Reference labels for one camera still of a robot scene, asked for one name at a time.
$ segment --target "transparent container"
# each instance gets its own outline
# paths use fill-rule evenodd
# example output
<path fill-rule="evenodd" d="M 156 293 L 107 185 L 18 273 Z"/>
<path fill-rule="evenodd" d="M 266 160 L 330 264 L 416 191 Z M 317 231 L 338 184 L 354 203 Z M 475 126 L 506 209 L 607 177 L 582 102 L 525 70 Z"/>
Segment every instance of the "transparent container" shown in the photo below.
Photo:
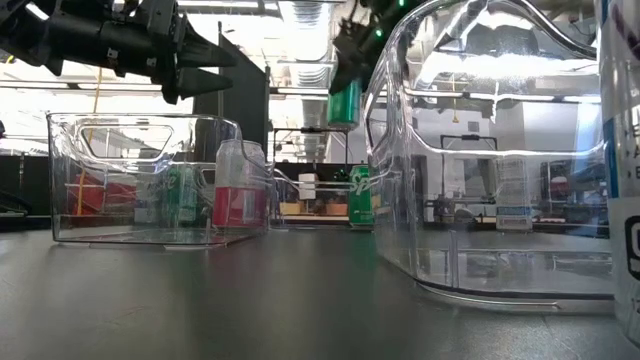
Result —
<path fill-rule="evenodd" d="M 363 101 L 379 253 L 465 296 L 611 299 L 599 94 L 527 1 L 415 9 Z"/>
<path fill-rule="evenodd" d="M 259 175 L 227 174 L 226 184 L 259 183 L 271 194 L 270 167 L 264 155 L 261 162 L 247 156 L 236 123 L 197 115 L 47 119 L 54 240 L 211 245 L 267 230 L 269 201 L 244 209 L 260 219 L 242 229 L 229 231 L 233 219 L 216 216 L 217 153 L 225 142 L 238 144 L 237 161 Z"/>

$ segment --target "table surface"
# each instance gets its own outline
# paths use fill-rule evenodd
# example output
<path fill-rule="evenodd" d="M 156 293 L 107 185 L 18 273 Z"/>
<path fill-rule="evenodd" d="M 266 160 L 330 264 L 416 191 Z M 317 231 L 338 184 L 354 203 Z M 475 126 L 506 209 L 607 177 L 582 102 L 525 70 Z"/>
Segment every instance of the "table surface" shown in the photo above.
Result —
<path fill-rule="evenodd" d="M 640 359 L 612 317 L 424 296 L 372 235 L 272 231 L 226 249 L 1 234 L 0 359 Z"/>

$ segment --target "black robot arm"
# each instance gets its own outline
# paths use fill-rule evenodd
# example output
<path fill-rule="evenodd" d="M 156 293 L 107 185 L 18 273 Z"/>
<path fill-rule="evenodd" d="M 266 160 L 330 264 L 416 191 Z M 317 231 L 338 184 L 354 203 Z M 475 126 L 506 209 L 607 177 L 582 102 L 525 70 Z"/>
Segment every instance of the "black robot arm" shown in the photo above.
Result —
<path fill-rule="evenodd" d="M 360 0 L 362 7 L 371 10 L 369 23 L 353 21 L 354 11 L 342 19 L 340 33 L 333 40 L 338 54 L 338 68 L 329 88 L 330 94 L 344 90 L 359 79 L 366 90 L 378 58 L 396 24 L 424 0 Z"/>
<path fill-rule="evenodd" d="M 198 69 L 235 59 L 198 35 L 176 0 L 0 0 L 0 48 L 54 75 L 63 60 L 134 73 L 162 85 L 165 101 L 223 90 L 229 79 Z"/>

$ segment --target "white bottle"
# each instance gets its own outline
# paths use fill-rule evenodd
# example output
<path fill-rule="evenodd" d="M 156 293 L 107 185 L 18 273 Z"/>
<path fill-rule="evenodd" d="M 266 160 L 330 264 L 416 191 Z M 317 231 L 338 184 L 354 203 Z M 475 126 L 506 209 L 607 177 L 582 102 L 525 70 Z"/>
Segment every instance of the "white bottle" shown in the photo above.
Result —
<path fill-rule="evenodd" d="M 640 344 L 640 2 L 595 0 L 616 317 Z"/>

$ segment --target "ceiling light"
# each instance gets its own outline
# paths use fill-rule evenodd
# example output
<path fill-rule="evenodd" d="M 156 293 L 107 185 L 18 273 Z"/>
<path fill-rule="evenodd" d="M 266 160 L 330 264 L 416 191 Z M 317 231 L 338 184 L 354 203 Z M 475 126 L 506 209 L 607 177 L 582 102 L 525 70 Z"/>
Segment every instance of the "ceiling light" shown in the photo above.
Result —
<path fill-rule="evenodd" d="M 95 90 L 98 87 L 97 83 L 81 83 L 77 84 L 82 90 Z M 108 91 L 160 91 L 162 87 L 160 85 L 153 84 L 100 84 L 100 90 Z"/>
<path fill-rule="evenodd" d="M 478 16 L 478 23 L 493 30 L 503 25 L 514 26 L 524 30 L 533 28 L 533 24 L 529 20 L 506 12 L 494 12 L 492 14 L 489 11 L 483 11 Z"/>
<path fill-rule="evenodd" d="M 35 81 L 0 81 L 0 88 L 13 89 L 67 89 L 66 83 Z"/>
<path fill-rule="evenodd" d="M 328 67 L 333 68 L 336 65 L 335 61 L 290 61 L 290 60 L 278 60 L 276 62 L 278 65 L 286 65 L 286 66 L 300 66 L 300 67 L 311 67 L 311 68 L 319 68 L 319 67 Z"/>
<path fill-rule="evenodd" d="M 555 96 L 551 96 L 551 95 L 518 95 L 518 94 L 514 94 L 514 95 L 509 95 L 509 94 L 504 94 L 504 95 L 498 95 L 496 96 L 498 98 L 498 101 L 500 100 L 516 100 L 516 101 L 533 101 L 533 102 L 552 102 L 556 100 Z"/>
<path fill-rule="evenodd" d="M 431 85 L 441 73 L 457 73 L 490 79 L 524 79 L 557 75 L 597 75 L 597 61 L 584 59 L 559 60 L 540 56 L 504 54 L 468 56 L 433 52 L 422 64 L 419 81 Z"/>
<path fill-rule="evenodd" d="M 421 96 L 421 97 L 449 97 L 449 98 L 461 98 L 463 93 L 455 92 L 455 91 L 429 91 L 429 90 L 414 90 L 414 89 L 405 89 L 405 93 L 410 96 Z"/>
<path fill-rule="evenodd" d="M 116 0 L 114 4 L 122 5 L 124 0 Z M 198 1 L 198 0 L 182 0 L 178 1 L 178 5 L 181 7 L 226 7 L 226 8 L 250 8 L 258 9 L 257 2 L 251 1 Z M 278 5 L 275 3 L 264 4 L 264 8 L 267 10 L 278 10 Z"/>
<path fill-rule="evenodd" d="M 36 6 L 36 4 L 34 3 L 28 3 L 27 6 L 25 6 L 25 8 L 32 13 L 33 15 L 35 15 L 36 17 L 38 17 L 38 19 L 42 20 L 42 21 L 47 21 L 49 20 L 49 15 L 45 14 L 44 11 L 40 10 L 40 8 L 38 6 Z"/>
<path fill-rule="evenodd" d="M 276 88 L 278 94 L 290 95 L 329 95 L 329 89 L 314 88 Z"/>
<path fill-rule="evenodd" d="M 580 95 L 580 96 L 565 96 L 565 102 L 572 102 L 578 104 L 600 104 L 600 96 L 597 95 Z"/>

